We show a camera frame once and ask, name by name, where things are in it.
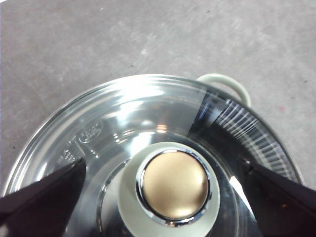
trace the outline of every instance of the pot lid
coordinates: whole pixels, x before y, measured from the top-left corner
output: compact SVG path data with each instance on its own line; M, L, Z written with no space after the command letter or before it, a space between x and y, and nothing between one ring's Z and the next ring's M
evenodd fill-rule
M301 182L269 128L231 96L194 80L131 76L85 92L50 117L18 158L6 193L84 158L86 179L66 237L142 237L144 223L164 236L260 236L235 178L244 157ZM170 183L157 198L152 185L165 190ZM139 213L133 218L130 188Z

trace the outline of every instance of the chrome ring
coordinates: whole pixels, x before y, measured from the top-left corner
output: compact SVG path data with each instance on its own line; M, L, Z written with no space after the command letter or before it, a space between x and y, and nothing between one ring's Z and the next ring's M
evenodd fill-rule
M144 194L143 194L144 193L143 192L143 179L144 179L144 174L145 174L147 166L157 156L159 156L161 154L165 154L165 153L171 153L171 152L184 152L184 153L192 156L193 158L195 158L200 163L200 165L203 167L205 174L206 174L206 177L207 177L208 190L207 190L207 195L206 195L206 198L204 200L202 207L199 210L197 210L191 217L188 217L188 218L182 219L182 220L171 219L171 218L168 218L168 217L165 217L165 216L158 214L156 211L154 211L150 207L150 205L147 203L146 198L144 197ZM172 148L172 149L168 148L167 150L159 149L159 150L156 150L156 151L150 153L149 155L147 155L146 158L141 163L141 165L139 166L139 169L137 170L137 173L136 173L136 194L137 194L138 201L139 201L142 209L145 211L145 213L151 219L153 219L154 221L156 221L162 225L165 225L165 226L179 227L179 226L186 225L186 224L193 223L193 222L197 221L205 213L206 209L208 208L208 203L212 197L210 174L209 174L209 171L208 171L206 165L202 161L202 159L197 154L195 154L194 152L192 152L188 149L184 149L184 148L180 148L180 147L176 147L176 148Z

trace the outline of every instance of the pot handle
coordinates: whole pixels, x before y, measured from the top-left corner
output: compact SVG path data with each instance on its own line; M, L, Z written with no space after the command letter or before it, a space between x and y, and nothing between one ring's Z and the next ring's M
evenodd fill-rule
M226 85L233 89L241 98L241 101L247 105L248 107L251 107L251 99L249 96L248 91L245 89L245 87L240 84L235 79L228 77L226 75L217 74L217 73L211 73L211 74L205 74L197 79L200 82L203 82L205 84L211 84L213 82L218 82L223 85Z

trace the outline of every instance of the gold knob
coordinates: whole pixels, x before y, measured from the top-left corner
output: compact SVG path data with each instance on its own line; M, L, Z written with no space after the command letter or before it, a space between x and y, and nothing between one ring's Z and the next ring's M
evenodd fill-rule
M143 178L143 195L158 214L174 220L193 216L208 194L204 168L185 152L156 156L148 164Z

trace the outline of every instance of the gray concrete floor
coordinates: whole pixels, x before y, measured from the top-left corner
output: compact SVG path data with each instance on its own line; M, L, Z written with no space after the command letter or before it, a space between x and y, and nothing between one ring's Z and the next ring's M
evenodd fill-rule
M1 182L36 128L100 83L217 72L250 91L316 189L316 1L8 0L1 4Z

